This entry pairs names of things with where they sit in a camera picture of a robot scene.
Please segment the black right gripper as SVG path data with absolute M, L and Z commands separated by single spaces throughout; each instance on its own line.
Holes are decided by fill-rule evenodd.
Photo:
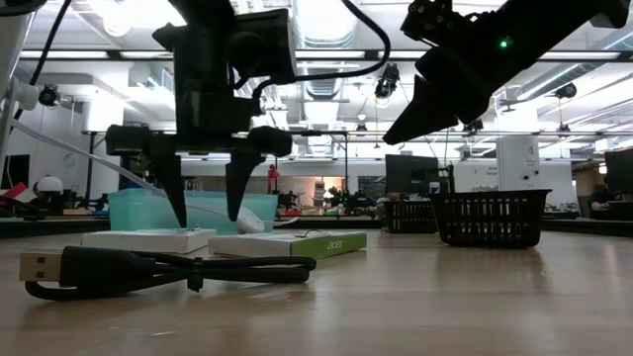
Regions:
M 504 80 L 504 50 L 497 44 L 440 45 L 416 63 L 413 95 L 383 135 L 389 145 L 469 124 L 487 109 Z

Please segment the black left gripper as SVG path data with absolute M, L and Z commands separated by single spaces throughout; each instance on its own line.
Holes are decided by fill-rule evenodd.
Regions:
M 253 118 L 265 113 L 261 97 L 273 84 L 271 79 L 264 80 L 249 97 L 239 97 L 228 86 L 210 89 L 189 83 L 176 98 L 175 134 L 112 125 L 105 136 L 107 153 L 147 156 L 179 225 L 185 227 L 187 208 L 177 153 L 231 152 L 226 165 L 226 207 L 229 219 L 236 222 L 247 183 L 253 170 L 265 160 L 263 154 L 282 157 L 292 151 L 290 133 L 251 125 Z

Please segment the white instruction booklet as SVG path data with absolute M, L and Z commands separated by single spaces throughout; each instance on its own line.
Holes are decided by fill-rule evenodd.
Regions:
M 208 245 L 214 229 L 199 227 L 178 229 L 142 229 L 133 231 L 98 231 L 84 233 L 84 247 L 114 248 L 129 251 L 189 254 Z
M 213 236 L 209 252 L 231 257 L 306 256 L 322 259 L 367 247 L 365 231 L 320 231 L 304 233 L 265 232 Z

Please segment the translucent teal plastic bin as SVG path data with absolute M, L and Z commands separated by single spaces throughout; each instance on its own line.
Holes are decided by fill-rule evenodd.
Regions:
M 186 191 L 187 204 L 205 206 L 226 214 L 226 193 Z M 271 231 L 278 198 L 274 195 L 247 193 L 242 206 L 266 221 L 265 231 Z M 167 199 L 148 191 L 126 189 L 109 195 L 111 230 L 179 228 L 179 222 Z M 218 235 L 237 233 L 236 224 L 215 213 L 187 208 L 187 226 L 215 229 Z

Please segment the black computer monitor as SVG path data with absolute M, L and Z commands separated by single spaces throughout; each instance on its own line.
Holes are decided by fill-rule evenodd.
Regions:
M 439 182 L 439 161 L 435 157 L 387 155 L 388 193 L 428 195 L 430 184 Z

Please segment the black slotted plastic basket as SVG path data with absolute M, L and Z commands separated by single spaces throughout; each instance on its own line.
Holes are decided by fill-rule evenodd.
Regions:
M 384 208 L 383 228 L 389 233 L 437 232 L 430 201 L 387 202 Z
M 431 198 L 442 242 L 530 248 L 540 242 L 548 189 L 439 194 Z

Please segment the white pillar box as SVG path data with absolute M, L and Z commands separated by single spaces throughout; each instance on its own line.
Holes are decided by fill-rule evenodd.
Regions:
M 536 136 L 511 135 L 497 140 L 498 188 L 533 190 L 539 186 L 540 158 Z

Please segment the white dome object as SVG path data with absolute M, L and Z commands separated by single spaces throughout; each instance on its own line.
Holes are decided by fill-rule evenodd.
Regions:
M 59 196 L 63 194 L 64 187 L 59 178 L 47 175 L 34 185 L 34 190 L 45 196 Z

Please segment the person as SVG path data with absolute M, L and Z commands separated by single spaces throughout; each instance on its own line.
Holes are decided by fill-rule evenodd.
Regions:
M 589 217 L 594 220 L 614 220 L 616 213 L 611 212 L 609 203 L 620 200 L 620 195 L 610 189 L 609 176 L 605 175 L 603 178 L 603 186 L 594 191 L 589 197 Z

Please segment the dark computer monitor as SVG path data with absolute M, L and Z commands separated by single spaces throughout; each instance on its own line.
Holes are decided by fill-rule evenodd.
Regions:
M 604 154 L 608 185 L 620 194 L 633 195 L 633 147 Z

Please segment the round white inline switch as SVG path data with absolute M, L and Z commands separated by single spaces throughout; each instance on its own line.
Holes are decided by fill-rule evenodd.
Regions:
M 239 209 L 235 225 L 239 233 L 262 233 L 265 231 L 264 222 L 255 213 L 244 207 Z

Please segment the black metal table frame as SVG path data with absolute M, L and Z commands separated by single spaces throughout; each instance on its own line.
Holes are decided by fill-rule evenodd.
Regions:
M 376 221 L 362 220 L 300 220 L 284 228 L 319 228 L 326 229 L 377 229 L 381 226 Z M 633 222 L 625 221 L 595 221 L 588 219 L 575 220 L 543 220 L 543 231 L 574 232 L 593 235 L 608 235 L 620 237 L 633 237 Z M 21 221 L 0 220 L 0 239 L 17 238 L 27 236 L 45 236 L 57 234 L 73 234 L 109 230 L 110 222 L 105 219 L 85 220 L 46 220 L 46 221 Z

